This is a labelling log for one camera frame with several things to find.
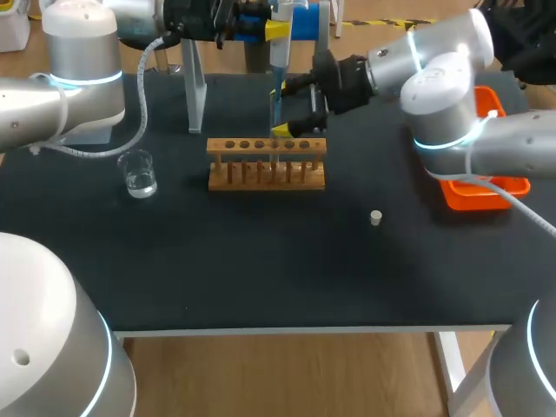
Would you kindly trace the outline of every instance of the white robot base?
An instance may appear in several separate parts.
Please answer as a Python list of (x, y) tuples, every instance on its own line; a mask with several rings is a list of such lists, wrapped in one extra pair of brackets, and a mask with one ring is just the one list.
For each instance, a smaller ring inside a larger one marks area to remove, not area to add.
[(0, 233), (0, 268), (0, 417), (133, 416), (131, 362), (62, 261)]

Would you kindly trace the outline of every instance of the black tabletop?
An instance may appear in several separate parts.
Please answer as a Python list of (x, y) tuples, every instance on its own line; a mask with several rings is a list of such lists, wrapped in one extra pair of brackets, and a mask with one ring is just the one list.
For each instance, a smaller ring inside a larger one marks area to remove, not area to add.
[[(0, 230), (68, 265), (115, 330), (506, 324), (553, 281), (554, 246), (520, 213), (455, 214), (411, 151), (397, 103), (329, 121), (326, 191), (207, 191), (206, 139), (268, 136), (265, 76), (209, 76), (203, 134), (188, 134), (183, 80), (147, 78), (158, 191), (127, 196), (115, 159), (7, 155)], [(510, 74), (483, 74), (506, 111)], [(138, 125), (135, 79), (114, 143)], [(554, 217), (556, 181), (526, 203)], [(384, 217), (374, 228), (372, 210)]]

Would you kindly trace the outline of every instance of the small white cap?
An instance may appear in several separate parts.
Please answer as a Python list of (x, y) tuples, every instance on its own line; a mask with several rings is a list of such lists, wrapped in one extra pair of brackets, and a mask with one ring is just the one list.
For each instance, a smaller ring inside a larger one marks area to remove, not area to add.
[(378, 226), (382, 220), (382, 213), (379, 210), (373, 210), (371, 211), (370, 219), (373, 226)]

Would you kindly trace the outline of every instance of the glass beaker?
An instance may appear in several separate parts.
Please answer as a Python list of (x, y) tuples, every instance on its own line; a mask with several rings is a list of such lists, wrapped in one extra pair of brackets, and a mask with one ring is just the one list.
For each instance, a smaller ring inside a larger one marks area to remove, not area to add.
[(156, 185), (153, 157), (142, 149), (132, 149), (118, 158), (118, 168), (122, 170), (125, 185), (134, 198), (152, 196)]

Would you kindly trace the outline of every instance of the white cable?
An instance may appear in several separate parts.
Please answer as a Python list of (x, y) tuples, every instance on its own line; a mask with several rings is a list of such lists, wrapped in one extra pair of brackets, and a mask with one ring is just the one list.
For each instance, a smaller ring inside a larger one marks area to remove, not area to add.
[[(497, 115), (495, 115), (494, 113), (489, 113), (489, 115), (486, 119), (495, 118), (496, 116)], [(532, 208), (529, 208), (525, 203), (518, 200), (516, 197), (514, 197), (513, 195), (511, 195), (510, 193), (505, 191), (503, 188), (499, 187), (496, 184), (492, 184), (490, 182), (492, 177), (480, 177), (478, 175), (475, 175), (472, 172), (472, 170), (471, 170), (471, 166), (472, 166), (471, 158), (472, 158), (472, 155), (473, 155), (473, 145), (474, 145), (476, 139), (477, 139), (477, 137), (475, 137), (470, 143), (467, 144), (466, 159), (465, 159), (465, 168), (466, 168), (465, 174), (462, 174), (462, 175), (436, 175), (436, 174), (434, 174), (432, 172), (429, 172), (429, 171), (427, 171), (427, 173), (432, 178), (435, 178), (437, 180), (441, 180), (441, 181), (463, 181), (463, 182), (467, 182), (467, 183), (477, 185), (479, 187), (484, 187), (486, 189), (490, 189), (490, 190), (494, 191), (495, 193), (497, 193), (498, 195), (500, 195), (501, 197), (506, 199), (508, 202), (510, 202), (515, 208), (517, 208), (519, 211), (521, 211), (524, 215), (526, 215), (531, 220), (533, 220), (533, 222), (535, 222), (537, 225), (539, 225), (541, 228), (543, 228), (546, 232), (548, 232), (548, 234), (550, 234), (552, 237), (556, 238), (556, 228), (550, 222), (546, 221), (543, 217), (538, 215)]]
[(139, 130), (133, 138), (125, 143), (124, 145), (120, 146), (119, 148), (107, 150), (105, 152), (83, 152), (81, 150), (68, 148), (62, 145), (55, 145), (46, 143), (42, 145), (44, 148), (57, 150), (58, 152), (63, 152), (64, 154), (77, 156), (80, 158), (88, 158), (88, 159), (96, 159), (96, 158), (107, 158), (110, 156), (117, 156), (120, 155), (122, 152), (130, 149), (131, 147), (135, 146), (141, 139), (147, 130), (147, 123), (149, 121), (149, 112), (147, 110), (147, 98), (145, 97), (145, 84), (144, 84), (144, 74), (145, 74), (145, 67), (147, 65), (147, 59), (149, 58), (149, 54), (158, 48), (159, 46), (164, 44), (164, 40), (162, 37), (157, 38), (150, 45), (145, 49), (145, 51), (141, 55), (141, 59), (139, 60), (139, 65), (137, 67), (137, 90), (139, 92), (139, 107), (141, 109), (141, 124), (139, 126)]
[(511, 204), (513, 204), (515, 206), (515, 208), (517, 208), (524, 215), (526, 215), (531, 220), (533, 220), (535, 223), (537, 223), (539, 226), (541, 226), (546, 232), (548, 232), (553, 237), (556, 237), (556, 228), (551, 223), (547, 222), (543, 217), (538, 215), (531, 208), (527, 207), (526, 204), (524, 204), (523, 202), (521, 202), (520, 200), (515, 198), (513, 195), (511, 195), (510, 193), (508, 193), (504, 189), (500, 188), (499, 186), (497, 186), (495, 184), (492, 184), (489, 181), (481, 180), (479, 177), (477, 177), (475, 175), (467, 177), (464, 181), (475, 184), (475, 185), (478, 185), (480, 187), (485, 187), (487, 189), (491, 189), (495, 193), (500, 194), (502, 197), (504, 197), (506, 200), (508, 200)]

